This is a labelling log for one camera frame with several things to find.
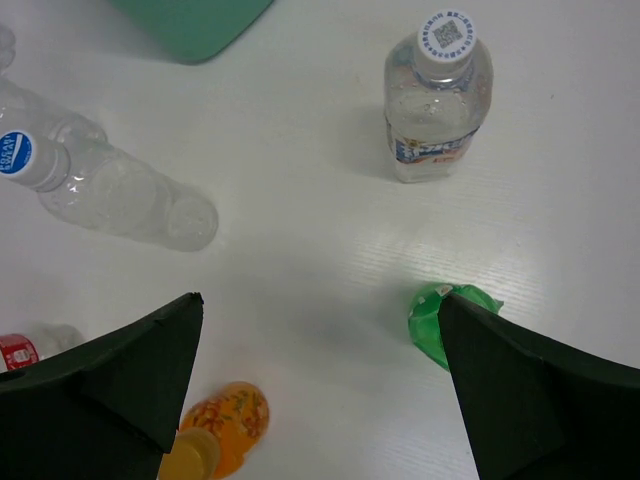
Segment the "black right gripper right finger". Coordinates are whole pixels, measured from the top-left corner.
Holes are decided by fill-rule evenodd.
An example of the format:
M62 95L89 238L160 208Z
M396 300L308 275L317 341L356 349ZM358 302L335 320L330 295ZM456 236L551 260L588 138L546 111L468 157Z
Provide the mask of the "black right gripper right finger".
M451 295L441 338L482 479L636 479L639 371Z

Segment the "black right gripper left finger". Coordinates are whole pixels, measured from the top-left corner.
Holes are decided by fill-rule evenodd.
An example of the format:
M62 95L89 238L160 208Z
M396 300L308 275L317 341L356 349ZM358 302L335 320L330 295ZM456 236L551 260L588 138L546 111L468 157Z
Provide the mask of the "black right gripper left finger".
M203 324L187 293L1 376L4 479L153 479L171 450Z

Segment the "clear bottle blue label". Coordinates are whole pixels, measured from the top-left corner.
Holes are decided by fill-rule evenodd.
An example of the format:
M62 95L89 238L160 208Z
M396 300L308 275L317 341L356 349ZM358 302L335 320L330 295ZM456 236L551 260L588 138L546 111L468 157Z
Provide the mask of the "clear bottle blue label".
M16 38L1 25L1 126L23 128L64 143L70 134L106 141L100 125L85 116L18 86L5 76L16 54Z

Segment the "clear bottle blue-white cap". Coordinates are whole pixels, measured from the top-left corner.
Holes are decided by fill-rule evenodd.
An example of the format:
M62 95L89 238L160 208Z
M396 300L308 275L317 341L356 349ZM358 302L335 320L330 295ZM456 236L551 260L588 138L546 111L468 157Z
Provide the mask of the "clear bottle blue-white cap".
M34 191L57 219L104 234L195 252L213 240L218 215L195 188L105 141L1 134L1 176Z

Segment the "orange juice bottle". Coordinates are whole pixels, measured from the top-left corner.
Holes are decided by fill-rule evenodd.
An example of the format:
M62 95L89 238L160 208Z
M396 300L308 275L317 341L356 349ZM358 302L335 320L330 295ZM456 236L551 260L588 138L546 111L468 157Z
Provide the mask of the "orange juice bottle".
M262 390L248 382L229 383L187 411L157 477L225 479L244 465L269 424Z

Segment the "clear bottle blue-orange label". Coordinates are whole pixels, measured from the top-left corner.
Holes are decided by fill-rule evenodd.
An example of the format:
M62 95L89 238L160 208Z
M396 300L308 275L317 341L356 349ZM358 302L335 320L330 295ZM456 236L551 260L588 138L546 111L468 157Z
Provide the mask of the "clear bottle blue-orange label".
M467 13L445 8L394 46L384 66L387 144L399 180L449 175L484 123L494 71Z

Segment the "green plastic bottle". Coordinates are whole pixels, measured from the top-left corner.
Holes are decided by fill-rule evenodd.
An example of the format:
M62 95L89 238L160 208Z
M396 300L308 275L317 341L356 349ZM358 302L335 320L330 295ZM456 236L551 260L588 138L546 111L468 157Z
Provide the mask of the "green plastic bottle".
M449 366L441 339L438 314L444 299L452 294L460 295L495 314L504 305L503 301L471 284L429 282L422 286L410 303L409 336L420 351L445 371L449 371Z

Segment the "clear bottle red label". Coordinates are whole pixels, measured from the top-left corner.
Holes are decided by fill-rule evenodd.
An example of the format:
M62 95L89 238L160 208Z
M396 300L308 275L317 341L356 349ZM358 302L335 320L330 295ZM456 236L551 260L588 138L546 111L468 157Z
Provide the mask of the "clear bottle red label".
M26 333L1 335L1 372L24 368L84 342L71 325L37 325Z

